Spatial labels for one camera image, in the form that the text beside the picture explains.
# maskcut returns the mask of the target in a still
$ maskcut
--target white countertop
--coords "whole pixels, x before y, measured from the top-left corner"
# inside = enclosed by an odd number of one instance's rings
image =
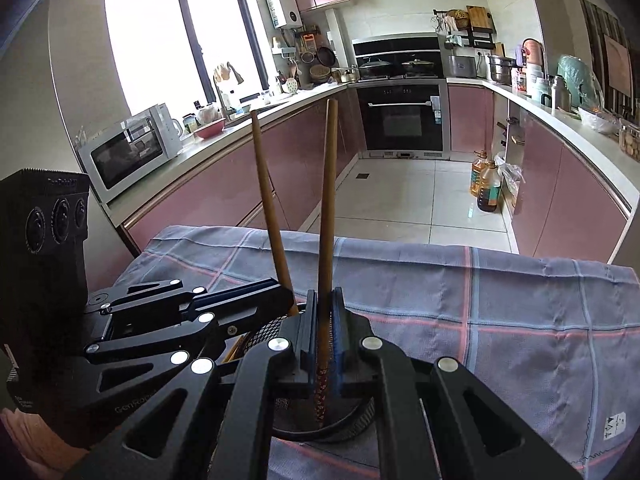
[[[260,126],[265,126],[286,114],[305,107],[313,101],[334,94],[347,87],[344,83],[323,84],[312,90],[299,90],[297,94],[286,98],[281,106],[258,115]],[[165,187],[177,180],[198,164],[215,155],[236,140],[251,135],[251,119],[225,128],[222,134],[212,139],[203,139],[185,147],[175,158],[163,164],[145,178],[135,183],[120,196],[105,206],[105,211],[114,225],[122,224],[146,202],[160,193]]]
[[[618,147],[615,140],[609,139],[592,128],[584,126],[580,120],[569,117],[561,110],[545,107],[522,92],[514,92],[509,86],[491,83],[484,79],[465,79],[447,77],[447,83],[484,86],[510,99],[520,107],[539,118],[553,128],[577,151],[602,172],[620,195],[632,208],[638,205],[640,198],[640,163],[634,161]]]

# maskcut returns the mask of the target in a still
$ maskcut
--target oven door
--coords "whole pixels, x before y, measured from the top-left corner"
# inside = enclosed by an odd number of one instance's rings
[[[438,85],[358,89],[368,150],[447,151]]]

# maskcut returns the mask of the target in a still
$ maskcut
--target window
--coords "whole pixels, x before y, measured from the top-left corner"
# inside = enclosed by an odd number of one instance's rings
[[[223,82],[238,97],[268,88],[246,0],[104,0],[118,76],[132,114],[166,103],[173,118],[193,102],[216,101],[214,69],[241,75]]]

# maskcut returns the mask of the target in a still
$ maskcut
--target cooking oil bottle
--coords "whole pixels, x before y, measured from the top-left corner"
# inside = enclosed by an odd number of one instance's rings
[[[469,184],[469,192],[473,196],[478,196],[478,185],[480,184],[480,173],[489,161],[486,158],[486,151],[482,150],[481,152],[476,152],[478,158],[474,160],[474,163],[471,165],[471,184]]]
[[[494,161],[490,161],[487,167],[482,170],[478,181],[478,208],[487,213],[493,213],[498,207],[502,184],[498,167]]]

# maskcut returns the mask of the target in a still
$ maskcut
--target cooking pot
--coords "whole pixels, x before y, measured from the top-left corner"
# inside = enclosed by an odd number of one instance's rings
[[[402,68],[409,74],[430,74],[433,72],[434,63],[431,61],[422,61],[421,59],[414,59],[413,61],[405,61],[402,63]]]
[[[374,61],[367,61],[365,64],[359,67],[360,77],[386,77],[391,75],[393,70],[393,64],[388,61],[380,61],[376,59]]]

